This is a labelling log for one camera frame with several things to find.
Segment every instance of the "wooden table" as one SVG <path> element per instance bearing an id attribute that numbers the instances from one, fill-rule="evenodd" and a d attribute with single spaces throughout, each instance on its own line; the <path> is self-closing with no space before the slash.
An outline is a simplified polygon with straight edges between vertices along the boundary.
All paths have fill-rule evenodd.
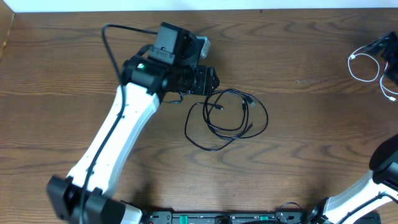
<path id="1" fill-rule="evenodd" d="M 205 152 L 183 134 L 189 107 L 203 97 L 162 104 L 124 166 L 115 199 L 175 210 L 273 210 L 288 201 L 311 208 L 356 182 L 378 145 L 398 132 L 397 106 L 377 82 L 354 80 L 346 64 L 353 50 L 397 28 L 396 9 L 17 14 L 0 64 L 0 223 L 60 223 L 47 182 L 66 176 L 86 151 L 118 85 L 101 26 L 157 30 L 162 21 L 206 35 L 212 46 L 201 63 L 216 67 L 220 89 L 256 95 L 269 127 Z M 155 40 L 108 34 L 119 64 Z M 363 77 L 376 73 L 368 59 L 353 68 Z M 224 105 L 230 110 L 217 115 L 218 124 L 234 126 L 239 101 L 227 97 Z M 191 119 L 196 139 L 222 143 L 199 109 Z M 379 212 L 383 223 L 398 223 L 396 205 Z"/>

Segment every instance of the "white wall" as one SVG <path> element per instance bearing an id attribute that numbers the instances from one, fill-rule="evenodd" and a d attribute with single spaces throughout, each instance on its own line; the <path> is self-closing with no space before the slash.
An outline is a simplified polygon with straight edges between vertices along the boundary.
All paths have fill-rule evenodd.
<path id="1" fill-rule="evenodd" d="M 4 0 L 14 12 L 398 7 L 398 0 Z"/>

